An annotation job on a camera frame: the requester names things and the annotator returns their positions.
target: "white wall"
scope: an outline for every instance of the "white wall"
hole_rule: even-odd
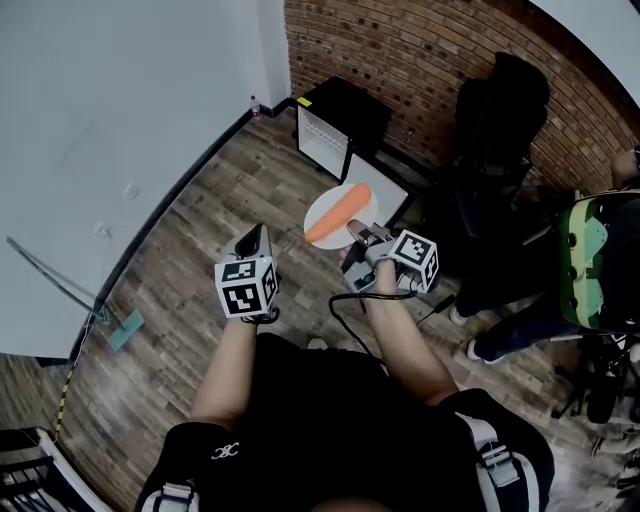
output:
[[[595,53],[640,105],[640,13],[629,0],[532,0]]]
[[[85,318],[7,235],[95,294],[161,198],[247,110],[251,76],[268,106],[288,95],[286,46],[261,47],[262,1],[0,0],[0,352],[67,357]],[[264,1],[276,41],[282,2]],[[244,12],[229,7],[240,2]],[[258,37],[239,37],[247,26]],[[258,61],[249,74],[245,55]],[[280,71],[267,76],[270,62]],[[95,235],[100,221],[110,241]]]
[[[223,9],[236,23],[233,47],[249,96],[275,107],[291,95],[284,0],[223,0]]]

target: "forearm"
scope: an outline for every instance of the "forearm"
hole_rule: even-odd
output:
[[[251,393],[256,326],[231,319],[200,384],[191,421],[216,423],[231,429],[246,411]]]
[[[437,405],[458,391],[401,301],[370,299],[366,306],[389,375],[428,405]]]

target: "water bottle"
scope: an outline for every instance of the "water bottle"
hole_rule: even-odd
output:
[[[253,117],[260,117],[262,114],[260,112],[260,103],[258,103],[255,96],[251,96],[251,113],[253,114]]]

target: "shoulder strap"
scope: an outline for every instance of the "shoulder strap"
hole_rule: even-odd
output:
[[[486,421],[471,418],[456,412],[473,438],[479,461],[476,464],[478,483],[487,512],[500,512],[498,494],[520,481],[521,475],[514,460],[521,467],[527,489],[529,512],[540,511],[540,491],[538,478],[529,460],[520,453],[512,453],[498,439],[495,429]]]
[[[198,512],[200,497],[186,485],[165,484],[161,491],[151,494],[142,512]]]

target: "sneaker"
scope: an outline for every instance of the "sneaker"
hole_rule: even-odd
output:
[[[485,364],[496,364],[504,359],[504,356],[499,357],[498,359],[494,359],[493,361],[487,361],[486,359],[482,359],[478,354],[475,353],[476,339],[471,338],[469,340],[469,345],[467,345],[467,357],[472,361],[482,361]]]
[[[458,308],[456,308],[455,305],[449,310],[449,320],[451,320],[454,325],[462,327],[467,319],[468,317],[462,316],[460,313],[458,313]]]
[[[328,348],[329,345],[322,338],[313,338],[307,345],[307,350],[326,350]]]
[[[631,350],[629,350],[629,359],[632,363],[640,361],[640,344],[632,345]]]

